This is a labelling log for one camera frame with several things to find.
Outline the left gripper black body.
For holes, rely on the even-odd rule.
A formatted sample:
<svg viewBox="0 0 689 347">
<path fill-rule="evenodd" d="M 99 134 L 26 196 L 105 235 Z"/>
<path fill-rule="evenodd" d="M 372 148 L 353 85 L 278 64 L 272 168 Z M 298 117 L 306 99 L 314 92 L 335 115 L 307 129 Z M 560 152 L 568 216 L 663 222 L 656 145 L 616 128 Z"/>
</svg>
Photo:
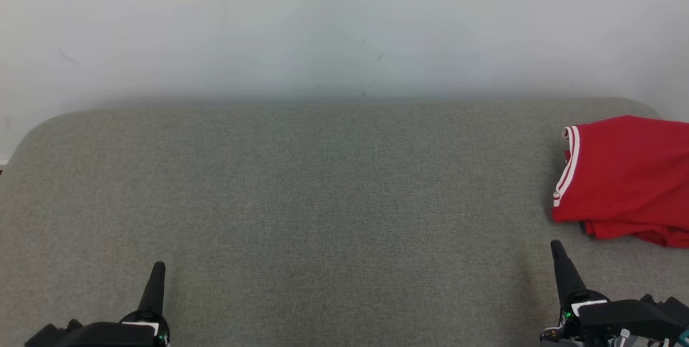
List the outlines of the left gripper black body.
<svg viewBox="0 0 689 347">
<path fill-rule="evenodd" d="M 171 347 L 164 317 L 138 310 L 120 322 L 94 322 L 69 330 L 57 347 Z"/>
</svg>

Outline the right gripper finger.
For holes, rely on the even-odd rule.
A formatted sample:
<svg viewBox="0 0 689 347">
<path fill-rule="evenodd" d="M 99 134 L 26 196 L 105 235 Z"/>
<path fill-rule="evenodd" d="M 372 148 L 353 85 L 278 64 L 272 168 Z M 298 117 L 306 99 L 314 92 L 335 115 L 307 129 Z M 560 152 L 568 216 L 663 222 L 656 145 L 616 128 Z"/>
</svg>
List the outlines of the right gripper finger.
<svg viewBox="0 0 689 347">
<path fill-rule="evenodd" d="M 571 305 L 573 295 L 587 290 L 578 270 L 567 255 L 564 246 L 559 240 L 550 242 L 550 249 L 553 256 L 554 277 L 558 288 L 559 305 Z"/>
</svg>

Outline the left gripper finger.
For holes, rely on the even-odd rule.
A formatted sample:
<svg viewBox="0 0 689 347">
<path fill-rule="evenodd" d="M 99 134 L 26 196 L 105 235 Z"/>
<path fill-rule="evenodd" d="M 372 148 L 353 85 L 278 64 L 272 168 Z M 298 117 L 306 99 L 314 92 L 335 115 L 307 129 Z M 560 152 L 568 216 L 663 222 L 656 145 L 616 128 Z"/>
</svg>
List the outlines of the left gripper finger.
<svg viewBox="0 0 689 347">
<path fill-rule="evenodd" d="M 152 272 L 141 296 L 136 317 L 157 320 L 163 316 L 166 266 L 162 261 L 153 264 Z"/>
</svg>

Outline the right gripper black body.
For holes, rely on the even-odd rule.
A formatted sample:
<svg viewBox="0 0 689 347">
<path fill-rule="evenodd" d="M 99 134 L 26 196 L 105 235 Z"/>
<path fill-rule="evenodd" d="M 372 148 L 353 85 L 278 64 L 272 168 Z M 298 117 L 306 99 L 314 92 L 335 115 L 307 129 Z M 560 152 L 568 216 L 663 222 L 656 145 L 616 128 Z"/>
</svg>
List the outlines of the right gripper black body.
<svg viewBox="0 0 689 347">
<path fill-rule="evenodd" d="M 633 338 L 650 344 L 675 344 L 689 329 L 658 308 L 640 300 L 612 301 L 587 289 L 560 306 L 559 342 L 573 344 L 630 344 Z"/>
</svg>

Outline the red Bulls basketball jersey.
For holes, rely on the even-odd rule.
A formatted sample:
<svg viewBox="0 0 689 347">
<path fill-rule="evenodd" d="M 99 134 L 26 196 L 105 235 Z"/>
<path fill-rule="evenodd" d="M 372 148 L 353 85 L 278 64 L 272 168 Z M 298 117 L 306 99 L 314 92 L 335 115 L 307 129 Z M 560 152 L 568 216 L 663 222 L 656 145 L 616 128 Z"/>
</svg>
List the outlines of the red Bulls basketball jersey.
<svg viewBox="0 0 689 347">
<path fill-rule="evenodd" d="M 689 123 L 620 116 L 567 126 L 562 137 L 554 221 L 689 229 Z"/>
</svg>

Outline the grey fabric sofa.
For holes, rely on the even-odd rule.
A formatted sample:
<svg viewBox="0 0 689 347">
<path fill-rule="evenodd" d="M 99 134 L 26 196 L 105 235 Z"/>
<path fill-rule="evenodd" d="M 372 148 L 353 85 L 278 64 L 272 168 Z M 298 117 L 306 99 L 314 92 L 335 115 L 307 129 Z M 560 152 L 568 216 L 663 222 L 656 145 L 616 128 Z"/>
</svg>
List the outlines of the grey fabric sofa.
<svg viewBox="0 0 689 347">
<path fill-rule="evenodd" d="M 0 347 L 116 322 L 167 266 L 173 347 L 536 347 L 550 241 L 612 300 L 689 304 L 689 250 L 550 217 L 564 126 L 625 99 L 120 108 L 35 127 L 0 175 Z"/>
</svg>

